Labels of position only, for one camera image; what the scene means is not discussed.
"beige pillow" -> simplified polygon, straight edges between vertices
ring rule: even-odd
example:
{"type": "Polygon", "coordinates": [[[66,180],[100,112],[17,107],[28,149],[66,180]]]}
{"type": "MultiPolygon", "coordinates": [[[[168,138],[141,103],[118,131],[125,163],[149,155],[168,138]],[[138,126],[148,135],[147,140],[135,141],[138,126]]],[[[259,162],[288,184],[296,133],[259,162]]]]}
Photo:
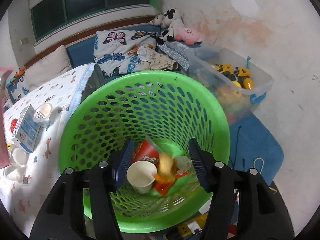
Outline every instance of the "beige pillow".
{"type": "Polygon", "coordinates": [[[71,69],[67,50],[64,45],[61,45],[54,52],[29,67],[25,71],[25,79],[32,87],[39,87],[71,69]]]}

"milk carton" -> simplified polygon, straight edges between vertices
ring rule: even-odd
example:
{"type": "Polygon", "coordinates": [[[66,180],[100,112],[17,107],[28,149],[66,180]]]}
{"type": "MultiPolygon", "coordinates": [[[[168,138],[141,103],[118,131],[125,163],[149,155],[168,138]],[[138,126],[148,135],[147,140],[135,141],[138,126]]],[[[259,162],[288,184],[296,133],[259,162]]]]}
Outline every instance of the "milk carton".
{"type": "Polygon", "coordinates": [[[35,110],[31,105],[20,113],[20,118],[12,133],[14,143],[28,153],[33,152],[40,126],[33,121],[35,110]]]}

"pink butterfly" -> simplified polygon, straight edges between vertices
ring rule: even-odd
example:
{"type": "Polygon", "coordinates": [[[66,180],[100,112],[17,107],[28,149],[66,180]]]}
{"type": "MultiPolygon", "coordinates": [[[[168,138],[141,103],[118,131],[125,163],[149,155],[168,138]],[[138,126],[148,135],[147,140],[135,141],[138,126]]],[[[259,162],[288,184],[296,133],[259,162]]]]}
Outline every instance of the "pink butterfly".
{"type": "Polygon", "coordinates": [[[108,34],[108,37],[105,39],[105,41],[103,42],[103,44],[107,44],[111,41],[113,41],[113,43],[116,41],[119,41],[122,45],[127,45],[127,42],[125,41],[125,33],[124,32],[111,32],[108,34]]]}

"clear plastic storage bin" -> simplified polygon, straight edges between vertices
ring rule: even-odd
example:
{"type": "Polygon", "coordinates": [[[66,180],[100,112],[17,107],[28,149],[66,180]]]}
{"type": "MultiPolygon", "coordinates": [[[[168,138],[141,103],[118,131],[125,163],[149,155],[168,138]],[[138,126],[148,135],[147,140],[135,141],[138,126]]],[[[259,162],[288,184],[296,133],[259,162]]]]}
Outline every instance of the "clear plastic storage bin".
{"type": "Polygon", "coordinates": [[[235,67],[246,67],[247,60],[226,48],[187,49],[189,57],[189,76],[209,89],[220,102],[229,124],[239,121],[250,113],[271,89],[274,79],[250,63],[253,89],[244,89],[235,85],[223,74],[215,70],[214,64],[227,63],[235,67]]]}

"wooden headboard trim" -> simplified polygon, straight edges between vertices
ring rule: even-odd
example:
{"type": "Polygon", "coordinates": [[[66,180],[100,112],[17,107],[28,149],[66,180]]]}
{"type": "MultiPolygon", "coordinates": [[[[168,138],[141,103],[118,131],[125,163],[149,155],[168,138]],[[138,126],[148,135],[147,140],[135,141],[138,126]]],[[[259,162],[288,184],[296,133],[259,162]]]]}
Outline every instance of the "wooden headboard trim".
{"type": "Polygon", "coordinates": [[[32,66],[34,63],[36,63],[39,60],[41,60],[42,58],[44,58],[45,56],[47,56],[50,53],[54,52],[61,45],[65,45],[66,46],[66,45],[68,45],[70,43],[73,43],[73,42],[78,41],[80,39],[86,38],[86,37],[88,37],[90,35],[94,35],[97,31],[106,31],[106,30],[121,28],[121,27],[129,26],[129,25],[148,23],[151,20],[153,20],[154,17],[155,16],[153,15],[153,16],[127,18],[127,19],[110,22],[110,23],[107,23],[107,24],[99,25],[97,27],[93,27],[93,28],[84,30],[84,31],[82,31],[80,33],[77,33],[77,34],[74,34],[74,35],[72,35],[70,37],[67,37],[64,40],[59,41],[56,44],[48,47],[47,49],[45,49],[44,51],[42,51],[38,55],[36,55],[33,59],[28,61],[24,66],[26,68],[28,68],[28,67],[32,66]]]}

